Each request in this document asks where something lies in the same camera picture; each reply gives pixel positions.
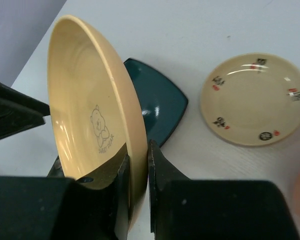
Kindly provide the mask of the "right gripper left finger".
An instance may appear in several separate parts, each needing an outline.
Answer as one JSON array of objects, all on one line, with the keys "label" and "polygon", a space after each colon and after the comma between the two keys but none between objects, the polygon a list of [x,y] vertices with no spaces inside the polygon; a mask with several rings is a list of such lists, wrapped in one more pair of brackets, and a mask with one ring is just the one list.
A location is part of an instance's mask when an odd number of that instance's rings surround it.
[{"label": "right gripper left finger", "polygon": [[0,176],[0,240],[125,240],[129,170],[124,154],[79,180]]}]

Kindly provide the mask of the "small beige patterned plate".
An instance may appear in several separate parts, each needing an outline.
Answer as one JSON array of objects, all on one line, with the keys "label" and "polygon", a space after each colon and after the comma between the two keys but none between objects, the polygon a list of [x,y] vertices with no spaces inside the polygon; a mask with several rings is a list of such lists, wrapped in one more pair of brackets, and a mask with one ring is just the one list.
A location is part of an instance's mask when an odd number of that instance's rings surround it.
[{"label": "small beige patterned plate", "polygon": [[259,147],[300,127],[300,70],[268,53],[246,53],[220,63],[206,78],[200,111],[227,142]]}]

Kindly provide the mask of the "teal square plate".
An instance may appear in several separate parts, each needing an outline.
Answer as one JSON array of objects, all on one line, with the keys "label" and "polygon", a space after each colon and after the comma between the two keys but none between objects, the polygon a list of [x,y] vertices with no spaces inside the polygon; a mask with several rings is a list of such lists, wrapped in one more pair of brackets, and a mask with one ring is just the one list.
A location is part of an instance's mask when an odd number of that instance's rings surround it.
[{"label": "teal square plate", "polygon": [[135,88],[147,140],[162,147],[183,118],[189,100],[181,89],[152,66],[128,58],[124,66]]}]

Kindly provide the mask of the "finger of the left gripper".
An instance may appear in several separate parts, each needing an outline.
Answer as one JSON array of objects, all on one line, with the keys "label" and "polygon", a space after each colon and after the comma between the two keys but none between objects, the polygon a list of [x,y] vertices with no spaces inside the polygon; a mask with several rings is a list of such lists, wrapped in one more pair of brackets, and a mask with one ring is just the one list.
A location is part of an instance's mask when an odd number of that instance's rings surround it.
[{"label": "finger of the left gripper", "polygon": [[0,82],[0,140],[45,124],[49,105]]}]

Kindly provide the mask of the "yellow round plate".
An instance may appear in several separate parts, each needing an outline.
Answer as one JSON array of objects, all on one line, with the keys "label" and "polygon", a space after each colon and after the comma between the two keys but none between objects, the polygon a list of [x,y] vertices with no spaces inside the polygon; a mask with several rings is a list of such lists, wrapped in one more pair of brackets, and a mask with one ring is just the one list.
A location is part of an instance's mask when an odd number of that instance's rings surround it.
[{"label": "yellow round plate", "polygon": [[47,89],[65,176],[79,179],[126,147],[132,227],[147,188],[148,144],[138,96],[120,56],[90,24],[64,15],[49,41]]}]

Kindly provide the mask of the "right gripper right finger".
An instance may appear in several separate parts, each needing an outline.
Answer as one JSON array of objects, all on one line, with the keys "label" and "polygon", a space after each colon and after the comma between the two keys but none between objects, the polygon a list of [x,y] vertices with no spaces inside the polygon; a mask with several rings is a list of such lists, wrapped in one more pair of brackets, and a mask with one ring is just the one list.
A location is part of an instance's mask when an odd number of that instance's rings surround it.
[{"label": "right gripper right finger", "polygon": [[267,180],[194,180],[148,143],[150,230],[157,240],[297,240],[279,188]]}]

